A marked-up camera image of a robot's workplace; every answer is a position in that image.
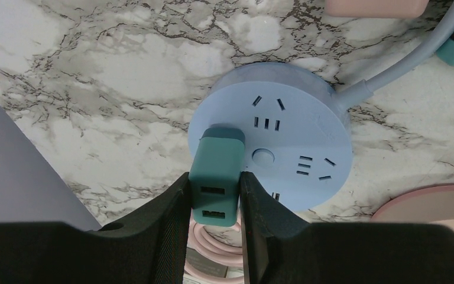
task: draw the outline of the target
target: light blue cable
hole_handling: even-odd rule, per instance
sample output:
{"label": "light blue cable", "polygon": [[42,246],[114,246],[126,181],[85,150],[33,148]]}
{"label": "light blue cable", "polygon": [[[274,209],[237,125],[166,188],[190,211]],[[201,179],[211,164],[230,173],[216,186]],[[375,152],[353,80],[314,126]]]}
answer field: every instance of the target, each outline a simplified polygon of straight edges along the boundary
{"label": "light blue cable", "polygon": [[334,95],[338,104],[348,109],[373,96],[373,92],[397,80],[413,68],[428,59],[454,33],[454,2],[448,12],[429,35],[411,53],[396,64],[374,76],[370,80],[361,80],[351,87]]}

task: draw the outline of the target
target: usb port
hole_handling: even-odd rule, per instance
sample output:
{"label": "usb port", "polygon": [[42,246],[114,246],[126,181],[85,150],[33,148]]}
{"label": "usb port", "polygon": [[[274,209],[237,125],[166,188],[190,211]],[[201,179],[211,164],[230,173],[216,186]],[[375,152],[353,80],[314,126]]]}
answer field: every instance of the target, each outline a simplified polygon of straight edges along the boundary
{"label": "usb port", "polygon": [[201,192],[225,195],[225,188],[210,188],[207,186],[201,186]]}
{"label": "usb port", "polygon": [[218,219],[225,219],[225,213],[224,212],[203,210],[203,217],[212,217],[212,218],[218,218]]}

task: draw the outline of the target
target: power strip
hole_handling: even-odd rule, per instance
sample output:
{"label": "power strip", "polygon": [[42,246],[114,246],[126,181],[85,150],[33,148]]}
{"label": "power strip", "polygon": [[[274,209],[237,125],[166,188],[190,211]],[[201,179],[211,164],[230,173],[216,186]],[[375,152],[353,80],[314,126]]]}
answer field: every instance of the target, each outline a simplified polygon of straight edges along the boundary
{"label": "power strip", "polygon": [[305,210],[331,198],[352,167],[349,115],[335,91],[306,69],[285,63],[254,63],[222,77],[199,105],[189,125],[196,155],[213,127],[241,130],[244,170],[290,210]]}

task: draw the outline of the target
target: pink object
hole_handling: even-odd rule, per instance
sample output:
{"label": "pink object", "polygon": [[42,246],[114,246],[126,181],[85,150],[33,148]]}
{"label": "pink object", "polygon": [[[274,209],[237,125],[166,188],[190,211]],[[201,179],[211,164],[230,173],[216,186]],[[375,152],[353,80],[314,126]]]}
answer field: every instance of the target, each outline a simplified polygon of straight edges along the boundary
{"label": "pink object", "polygon": [[335,17],[417,18],[429,0],[326,0],[325,12]]}
{"label": "pink object", "polygon": [[[238,212],[238,220],[231,228],[238,232],[241,231],[241,213]],[[189,225],[189,243],[202,256],[207,257],[216,263],[231,267],[243,267],[242,248],[232,247],[215,240],[205,231],[204,225],[198,224],[193,218],[190,219]],[[242,276],[235,278],[219,278],[204,274],[195,269],[187,260],[185,261],[185,271],[200,280],[212,284],[244,283],[244,277]]]}
{"label": "pink object", "polygon": [[454,185],[419,189],[387,202],[373,222],[409,222],[445,225],[454,231]]}

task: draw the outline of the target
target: black clamp jaw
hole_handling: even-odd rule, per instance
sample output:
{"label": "black clamp jaw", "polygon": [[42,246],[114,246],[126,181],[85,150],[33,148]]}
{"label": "black clamp jaw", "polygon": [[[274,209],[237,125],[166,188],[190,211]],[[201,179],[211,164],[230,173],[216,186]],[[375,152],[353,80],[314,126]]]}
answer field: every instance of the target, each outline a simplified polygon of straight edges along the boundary
{"label": "black clamp jaw", "polygon": [[[240,179],[246,284],[454,284],[454,233],[427,224],[309,224]],[[188,173],[99,231],[0,224],[0,283],[182,283]]]}

